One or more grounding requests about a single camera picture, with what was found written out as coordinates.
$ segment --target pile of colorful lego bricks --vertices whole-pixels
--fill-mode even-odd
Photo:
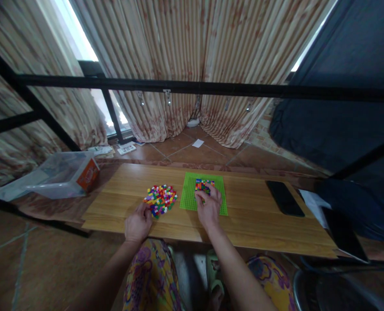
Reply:
[[[176,191],[173,190],[172,186],[153,186],[147,190],[147,197],[144,198],[144,202],[150,205],[152,215],[159,219],[159,215],[172,209],[177,198]]]
[[[205,184],[211,184],[212,186],[215,187],[215,181],[209,181],[209,180],[197,178],[196,184],[195,184],[195,191],[198,191],[198,190],[204,191],[205,193],[207,193],[210,196],[211,190],[209,190],[209,188]]]

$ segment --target orange label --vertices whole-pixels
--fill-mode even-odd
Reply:
[[[93,159],[91,159],[82,174],[77,179],[77,184],[79,184],[81,188],[85,190],[85,192],[88,192],[88,190],[91,189],[95,179],[97,178],[98,172],[98,167],[94,163]]]

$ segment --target green baseplate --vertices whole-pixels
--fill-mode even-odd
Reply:
[[[186,172],[185,181],[183,182],[182,196],[180,198],[180,208],[188,210],[198,210],[198,205],[195,200],[195,184],[197,178],[215,182],[215,188],[217,188],[222,194],[222,204],[219,214],[228,216],[227,200],[225,199],[224,179],[222,178],[222,176]]]

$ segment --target wooden table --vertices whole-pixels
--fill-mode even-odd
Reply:
[[[220,224],[235,246],[336,258],[333,240],[285,178],[224,171],[202,171],[140,164],[122,164],[83,216],[83,228],[124,232],[124,220],[153,185],[172,185],[178,200],[172,210],[154,219],[150,236],[209,242],[196,211],[179,208],[185,172],[221,175],[229,216]],[[280,212],[265,178],[286,183],[305,217]]]

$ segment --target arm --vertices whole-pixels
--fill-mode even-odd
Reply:
[[[217,253],[224,283],[234,307],[242,311],[260,308],[264,311],[277,310],[219,225],[221,193],[210,184],[206,186],[211,190],[211,196],[203,191],[195,192],[198,216]]]
[[[152,225],[146,203],[140,204],[125,220],[125,242],[106,263],[100,273],[80,293],[67,311],[110,310],[124,275]]]

